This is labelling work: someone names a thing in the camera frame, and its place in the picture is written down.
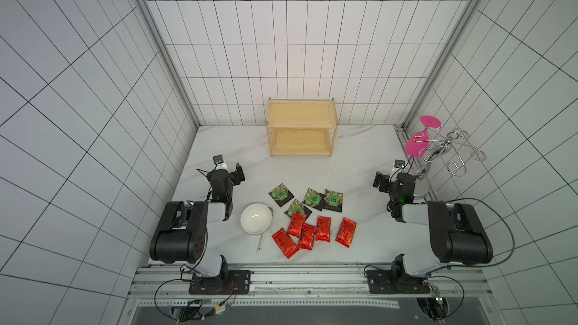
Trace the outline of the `green tea bag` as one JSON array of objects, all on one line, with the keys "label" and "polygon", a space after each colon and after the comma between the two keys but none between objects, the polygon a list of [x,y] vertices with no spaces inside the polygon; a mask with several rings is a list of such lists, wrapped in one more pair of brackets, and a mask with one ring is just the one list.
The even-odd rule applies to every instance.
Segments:
[{"label": "green tea bag", "polygon": [[324,200],[324,209],[332,212],[343,212],[343,193],[333,190],[325,190]]},{"label": "green tea bag", "polygon": [[292,217],[293,217],[293,214],[294,214],[295,212],[300,213],[301,215],[305,215],[306,218],[308,218],[308,217],[311,215],[312,210],[309,209],[309,208],[307,208],[307,207],[306,207],[304,204],[302,204],[300,201],[294,200],[294,201],[290,204],[289,208],[284,211],[284,213],[285,213],[289,218],[292,218]]},{"label": "green tea bag", "polygon": [[318,191],[311,188],[306,191],[303,204],[317,211],[322,211],[325,207],[324,197]]},{"label": "green tea bag", "polygon": [[269,191],[269,195],[279,207],[283,207],[294,199],[294,195],[284,184],[280,184]]}]

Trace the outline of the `wooden two-tier shelf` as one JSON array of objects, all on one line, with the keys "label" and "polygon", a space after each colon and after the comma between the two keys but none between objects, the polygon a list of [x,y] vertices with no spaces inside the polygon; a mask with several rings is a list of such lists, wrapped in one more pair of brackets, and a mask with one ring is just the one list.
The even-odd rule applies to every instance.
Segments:
[{"label": "wooden two-tier shelf", "polygon": [[271,156],[332,156],[338,128],[333,99],[269,100],[266,137]]}]

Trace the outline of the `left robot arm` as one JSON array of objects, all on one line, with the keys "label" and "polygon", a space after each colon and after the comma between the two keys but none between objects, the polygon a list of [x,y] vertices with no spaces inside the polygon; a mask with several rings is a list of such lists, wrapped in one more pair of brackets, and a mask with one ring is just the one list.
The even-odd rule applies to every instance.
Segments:
[{"label": "left robot arm", "polygon": [[245,174],[240,164],[229,171],[221,155],[213,161],[213,170],[201,171],[209,182],[206,199],[168,202],[149,246],[152,260],[185,264],[183,272],[192,275],[191,293],[225,293],[233,286],[226,259],[208,250],[208,225],[230,219],[233,188]]}]

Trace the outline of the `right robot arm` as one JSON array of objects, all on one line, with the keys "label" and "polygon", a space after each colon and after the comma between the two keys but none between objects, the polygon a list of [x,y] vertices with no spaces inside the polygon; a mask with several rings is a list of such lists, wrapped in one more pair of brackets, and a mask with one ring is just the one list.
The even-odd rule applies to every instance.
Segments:
[{"label": "right robot arm", "polygon": [[371,293],[428,293],[426,278],[451,266],[488,264],[493,247],[475,208],[428,200],[414,203],[415,176],[377,172],[373,186],[390,197],[386,209],[398,223],[428,228],[428,240],[399,254],[386,270],[368,272]]}]

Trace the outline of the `red tea bag rightmost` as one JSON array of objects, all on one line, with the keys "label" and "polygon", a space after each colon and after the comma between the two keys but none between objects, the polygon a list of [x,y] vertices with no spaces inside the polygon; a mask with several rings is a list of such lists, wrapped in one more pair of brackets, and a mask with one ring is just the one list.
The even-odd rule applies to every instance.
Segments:
[{"label": "red tea bag rightmost", "polygon": [[349,218],[343,218],[337,233],[336,242],[349,248],[353,242],[357,223]]}]

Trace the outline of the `red tea bag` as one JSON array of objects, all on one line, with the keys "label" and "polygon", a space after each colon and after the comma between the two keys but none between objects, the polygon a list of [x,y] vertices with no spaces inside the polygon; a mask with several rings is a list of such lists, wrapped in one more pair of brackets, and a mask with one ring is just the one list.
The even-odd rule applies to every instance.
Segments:
[{"label": "red tea bag", "polygon": [[349,248],[353,242],[357,223],[349,218],[343,218],[337,233],[336,242]]},{"label": "red tea bag", "polygon": [[297,244],[283,228],[273,234],[272,239],[287,259],[292,258],[299,251]]},{"label": "red tea bag", "polygon": [[331,219],[323,216],[317,217],[315,240],[321,242],[331,241]]},{"label": "red tea bag", "polygon": [[304,224],[301,228],[300,239],[297,244],[299,249],[311,251],[316,238],[317,227],[310,224]]},{"label": "red tea bag", "polygon": [[294,212],[291,216],[291,222],[287,228],[287,234],[299,239],[301,237],[302,228],[305,224],[307,216],[299,212]]}]

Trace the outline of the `red tea bag centre right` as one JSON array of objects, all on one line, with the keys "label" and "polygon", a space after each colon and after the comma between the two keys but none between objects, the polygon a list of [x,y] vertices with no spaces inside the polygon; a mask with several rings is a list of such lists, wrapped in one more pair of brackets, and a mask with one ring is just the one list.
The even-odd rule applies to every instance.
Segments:
[{"label": "red tea bag centre right", "polygon": [[331,219],[323,216],[317,217],[315,240],[321,242],[331,241]]}]

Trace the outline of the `red tea bag leftmost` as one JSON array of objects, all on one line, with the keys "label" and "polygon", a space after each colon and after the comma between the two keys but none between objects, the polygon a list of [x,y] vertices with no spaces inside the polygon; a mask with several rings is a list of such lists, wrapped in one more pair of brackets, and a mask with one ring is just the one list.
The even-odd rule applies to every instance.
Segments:
[{"label": "red tea bag leftmost", "polygon": [[272,239],[287,259],[292,258],[299,251],[297,244],[283,228],[273,234]]}]

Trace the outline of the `red tea bag middle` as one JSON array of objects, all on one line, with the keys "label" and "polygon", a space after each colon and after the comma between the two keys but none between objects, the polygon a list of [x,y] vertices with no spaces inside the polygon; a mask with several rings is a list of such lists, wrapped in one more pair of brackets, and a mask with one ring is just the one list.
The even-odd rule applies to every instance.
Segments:
[{"label": "red tea bag middle", "polygon": [[311,251],[316,238],[317,227],[310,224],[304,224],[301,228],[300,239],[297,244],[299,249]]}]

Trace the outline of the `chrome cup rack stand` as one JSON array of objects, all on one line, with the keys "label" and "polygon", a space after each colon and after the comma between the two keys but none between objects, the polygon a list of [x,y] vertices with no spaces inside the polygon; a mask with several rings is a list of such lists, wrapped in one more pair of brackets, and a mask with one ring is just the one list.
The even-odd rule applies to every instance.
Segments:
[{"label": "chrome cup rack stand", "polygon": [[433,164],[438,162],[441,157],[447,155],[447,153],[453,152],[451,155],[453,161],[443,162],[443,164],[452,177],[462,177],[467,173],[466,162],[468,160],[483,162],[487,159],[486,154],[479,147],[472,146],[469,133],[459,127],[454,128],[453,131],[448,132],[446,135],[441,135],[434,129],[429,129],[428,135],[430,144],[425,154],[417,159],[411,156],[412,159],[421,163],[421,166],[417,169],[409,170],[416,183],[416,188],[419,188],[418,183],[427,179]]}]

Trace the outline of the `pink plastic wine glass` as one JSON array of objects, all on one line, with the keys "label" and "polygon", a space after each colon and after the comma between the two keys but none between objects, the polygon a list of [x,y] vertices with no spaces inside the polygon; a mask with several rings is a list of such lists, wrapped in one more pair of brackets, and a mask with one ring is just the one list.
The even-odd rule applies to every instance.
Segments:
[{"label": "pink plastic wine glass", "polygon": [[422,157],[429,147],[429,129],[439,129],[442,126],[442,122],[438,118],[430,115],[421,116],[420,122],[424,125],[423,131],[412,134],[404,147],[405,154],[414,159]]}]

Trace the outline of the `white bowl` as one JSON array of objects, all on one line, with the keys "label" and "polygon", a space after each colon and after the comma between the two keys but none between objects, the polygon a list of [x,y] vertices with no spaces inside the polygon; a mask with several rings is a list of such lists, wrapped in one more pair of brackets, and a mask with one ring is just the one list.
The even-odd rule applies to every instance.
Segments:
[{"label": "white bowl", "polygon": [[240,216],[240,225],[249,235],[264,233],[272,223],[272,209],[262,203],[246,207]]}]

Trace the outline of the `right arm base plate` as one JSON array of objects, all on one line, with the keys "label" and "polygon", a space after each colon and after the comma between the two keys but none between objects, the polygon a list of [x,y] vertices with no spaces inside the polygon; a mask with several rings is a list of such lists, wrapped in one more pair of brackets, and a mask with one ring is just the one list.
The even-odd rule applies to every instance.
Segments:
[{"label": "right arm base plate", "polygon": [[405,274],[394,275],[391,270],[376,268],[365,269],[364,276],[371,294],[426,295],[430,293],[430,287],[426,284],[424,278],[416,278]]}]

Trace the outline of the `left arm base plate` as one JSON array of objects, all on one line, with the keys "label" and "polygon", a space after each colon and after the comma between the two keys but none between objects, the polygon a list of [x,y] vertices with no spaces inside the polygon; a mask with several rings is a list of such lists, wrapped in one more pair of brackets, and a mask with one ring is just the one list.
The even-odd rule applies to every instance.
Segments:
[{"label": "left arm base plate", "polygon": [[190,295],[246,295],[249,293],[252,272],[227,270],[213,278],[194,277],[188,290]]}]

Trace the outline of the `aluminium rail frame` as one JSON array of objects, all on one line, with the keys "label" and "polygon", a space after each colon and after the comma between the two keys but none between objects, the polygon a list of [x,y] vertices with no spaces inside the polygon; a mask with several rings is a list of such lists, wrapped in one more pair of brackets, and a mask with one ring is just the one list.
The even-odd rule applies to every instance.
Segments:
[{"label": "aluminium rail frame", "polygon": [[443,271],[423,285],[391,286],[387,266],[240,264],[227,288],[209,293],[177,265],[136,271],[121,324],[502,324],[483,273]]}]

